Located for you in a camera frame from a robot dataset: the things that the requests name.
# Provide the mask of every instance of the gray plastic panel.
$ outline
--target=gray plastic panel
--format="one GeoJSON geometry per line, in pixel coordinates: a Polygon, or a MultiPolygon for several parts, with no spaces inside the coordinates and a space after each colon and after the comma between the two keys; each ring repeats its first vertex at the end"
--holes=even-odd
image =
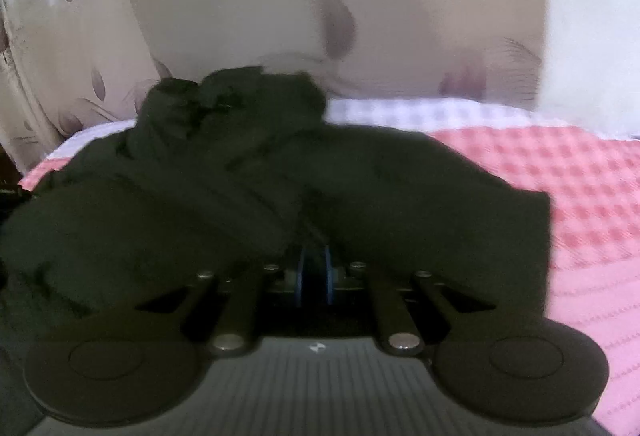
{"type": "Polygon", "coordinates": [[[608,436],[592,419],[532,429],[473,415],[445,397],[424,366],[371,339],[264,339],[219,360],[185,402],[117,429],[46,419],[30,436],[608,436]]]}

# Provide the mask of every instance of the bedsheet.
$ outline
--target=bedsheet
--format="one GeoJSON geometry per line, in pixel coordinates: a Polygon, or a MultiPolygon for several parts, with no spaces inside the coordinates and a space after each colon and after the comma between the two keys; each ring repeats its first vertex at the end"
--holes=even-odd
{"type": "MultiPolygon", "coordinates": [[[[609,358],[595,419],[640,434],[640,142],[604,139],[526,111],[476,102],[334,101],[334,123],[433,135],[510,184],[552,196],[546,314],[588,334],[609,358]]],[[[120,123],[116,129],[131,127],[120,123]]],[[[32,188],[95,135],[72,138],[25,177],[32,188]]]]}

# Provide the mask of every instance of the screw head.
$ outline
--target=screw head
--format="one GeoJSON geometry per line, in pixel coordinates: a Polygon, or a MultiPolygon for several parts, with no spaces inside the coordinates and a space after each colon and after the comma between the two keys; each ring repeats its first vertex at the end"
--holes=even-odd
{"type": "Polygon", "coordinates": [[[235,351],[244,347],[244,338],[235,333],[225,333],[218,335],[211,343],[221,352],[235,351]]]}
{"type": "Polygon", "coordinates": [[[394,333],[388,342],[396,350],[412,350],[420,344],[420,337],[412,333],[394,333]]]}
{"type": "Polygon", "coordinates": [[[212,270],[200,270],[198,272],[198,279],[211,279],[213,277],[212,270]]]}

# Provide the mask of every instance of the black cloth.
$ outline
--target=black cloth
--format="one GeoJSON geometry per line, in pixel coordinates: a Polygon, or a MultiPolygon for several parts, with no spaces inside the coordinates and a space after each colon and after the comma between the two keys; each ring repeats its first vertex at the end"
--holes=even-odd
{"type": "MultiPolygon", "coordinates": [[[[328,125],[324,108],[304,74],[163,80],[133,129],[48,174],[2,227],[0,346],[202,267],[279,257],[309,224],[347,259],[431,270],[542,313],[546,194],[516,190],[421,133],[328,125]],[[51,304],[61,316],[34,330],[22,312],[12,327],[24,286],[33,315],[51,304]]],[[[4,351],[14,369],[18,346],[4,351]]]]}

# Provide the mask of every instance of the round black pad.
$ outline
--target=round black pad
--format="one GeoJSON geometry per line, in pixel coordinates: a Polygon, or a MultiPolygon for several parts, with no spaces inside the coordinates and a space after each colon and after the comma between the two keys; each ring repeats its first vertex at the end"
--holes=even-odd
{"type": "Polygon", "coordinates": [[[31,395],[50,416],[81,426],[131,424],[180,402],[201,359],[173,315],[112,310],[56,330],[25,362],[31,395]]]}
{"type": "Polygon", "coordinates": [[[548,319],[464,315],[433,358],[452,397],[485,416],[524,425],[559,424],[590,414],[609,366],[585,334],[548,319]]]}

